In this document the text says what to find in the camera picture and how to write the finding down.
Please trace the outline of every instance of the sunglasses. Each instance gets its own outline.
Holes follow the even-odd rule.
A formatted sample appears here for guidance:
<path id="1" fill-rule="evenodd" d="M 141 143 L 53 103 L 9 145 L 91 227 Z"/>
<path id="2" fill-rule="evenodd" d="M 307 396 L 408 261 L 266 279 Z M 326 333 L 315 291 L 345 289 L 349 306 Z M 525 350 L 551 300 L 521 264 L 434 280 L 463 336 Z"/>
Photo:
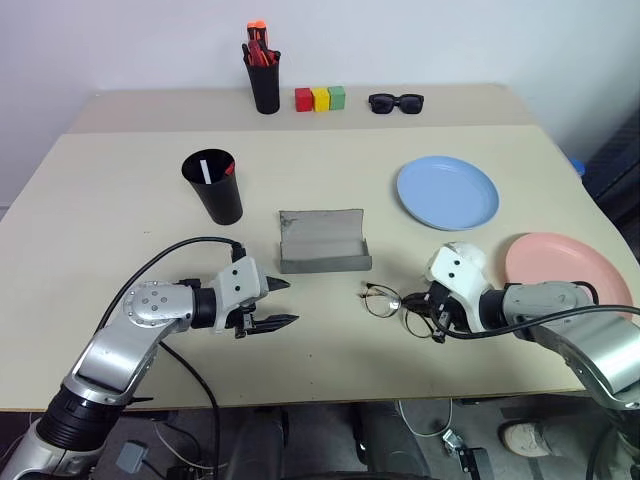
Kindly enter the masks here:
<path id="1" fill-rule="evenodd" d="M 393 107 L 400 108 L 402 113 L 416 114 L 422 111 L 424 97 L 409 93 L 395 97 L 388 93 L 374 93 L 369 96 L 369 104 L 373 113 L 391 113 Z"/>

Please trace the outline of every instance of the table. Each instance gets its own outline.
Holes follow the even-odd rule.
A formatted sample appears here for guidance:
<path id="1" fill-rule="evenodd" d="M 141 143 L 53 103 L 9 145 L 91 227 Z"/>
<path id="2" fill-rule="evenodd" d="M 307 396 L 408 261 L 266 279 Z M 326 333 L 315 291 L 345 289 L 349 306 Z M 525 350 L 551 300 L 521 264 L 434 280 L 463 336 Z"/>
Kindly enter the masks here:
<path id="1" fill-rule="evenodd" d="M 418 116 L 376 116 L 375 91 L 425 95 Z M 622 237 L 582 188 L 560 150 L 521 102 L 498 85 L 358 87 L 345 111 L 255 112 L 247 90 L 113 92 L 92 99 L 60 137 L 0 222 L 0 408 L 45 408 L 113 294 L 159 250 L 187 237 L 244 242 L 278 275 L 279 210 L 363 208 L 369 272 L 286 275 L 292 286 L 258 305 L 291 312 L 283 330 L 243 340 L 231 331 L 174 335 L 220 405 L 442 398 L 562 392 L 580 383 L 555 353 L 514 336 L 438 345 L 409 335 L 400 316 L 369 315 L 364 281 L 402 293 L 425 288 L 424 266 L 445 242 L 475 243 L 487 274 L 504 282 L 504 256 L 531 231 L 570 235 L 605 255 L 638 303 L 640 269 Z M 244 216 L 215 225 L 180 175 L 189 154 L 223 148 L 237 160 Z M 501 196 L 480 228 L 443 232 L 409 216 L 394 194 L 399 168 L 429 154 L 484 170 Z M 211 278 L 225 246 L 177 251 L 144 279 Z M 138 394 L 144 408 L 206 406 L 180 365 L 160 352 Z"/>

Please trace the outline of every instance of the shoe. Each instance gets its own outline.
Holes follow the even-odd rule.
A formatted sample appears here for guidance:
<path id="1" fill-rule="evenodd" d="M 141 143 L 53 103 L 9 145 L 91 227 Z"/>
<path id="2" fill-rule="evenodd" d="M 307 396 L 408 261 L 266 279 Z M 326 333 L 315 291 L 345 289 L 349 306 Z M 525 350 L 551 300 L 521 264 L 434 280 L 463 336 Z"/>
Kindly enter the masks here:
<path id="1" fill-rule="evenodd" d="M 546 457 L 551 450 L 537 423 L 512 423 L 500 428 L 500 440 L 507 450 L 521 457 Z"/>

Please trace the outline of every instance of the black cup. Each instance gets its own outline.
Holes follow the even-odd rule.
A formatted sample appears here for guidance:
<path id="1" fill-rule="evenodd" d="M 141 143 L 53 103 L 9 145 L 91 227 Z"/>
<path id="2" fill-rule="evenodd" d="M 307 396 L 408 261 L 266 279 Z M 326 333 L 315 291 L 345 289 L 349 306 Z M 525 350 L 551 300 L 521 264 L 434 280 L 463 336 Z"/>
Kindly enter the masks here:
<path id="1" fill-rule="evenodd" d="M 280 109 L 280 80 L 278 70 L 280 67 L 280 52 L 276 51 L 276 63 L 268 67 L 253 67 L 245 60 L 253 90 L 253 98 L 256 109 L 260 113 L 269 115 Z"/>
<path id="2" fill-rule="evenodd" d="M 201 160 L 207 162 L 211 183 L 205 182 Z M 191 184 L 218 225 L 231 225 L 242 217 L 235 161 L 224 150 L 201 150 L 182 163 L 182 176 Z"/>

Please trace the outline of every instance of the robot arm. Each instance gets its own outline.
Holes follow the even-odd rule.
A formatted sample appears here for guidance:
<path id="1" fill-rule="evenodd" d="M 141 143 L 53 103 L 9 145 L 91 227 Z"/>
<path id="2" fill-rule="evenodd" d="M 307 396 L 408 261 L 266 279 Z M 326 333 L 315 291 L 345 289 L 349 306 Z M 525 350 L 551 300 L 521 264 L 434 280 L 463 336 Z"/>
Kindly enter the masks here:
<path id="1" fill-rule="evenodd" d="M 206 288 L 199 281 L 181 283 L 145 282 L 128 292 L 122 310 L 93 336 L 44 416 L 31 425 L 0 480 L 35 472 L 62 477 L 88 472 L 122 410 L 135 401 L 135 390 L 167 335 L 189 328 L 214 333 L 235 328 L 236 338 L 242 338 L 298 318 L 273 315 L 254 321 L 255 302 L 289 284 L 265 276 L 251 257 L 232 263 Z"/>
<path id="2" fill-rule="evenodd" d="M 482 274 L 484 254 L 469 244 L 442 247 L 427 266 L 432 281 L 421 304 L 409 308 L 445 328 L 480 333 L 591 305 L 571 282 L 506 285 L 493 290 Z M 561 355 L 593 399 L 609 410 L 640 409 L 640 328 L 612 312 L 575 315 L 515 332 Z M 434 340 L 444 342 L 444 332 Z"/>

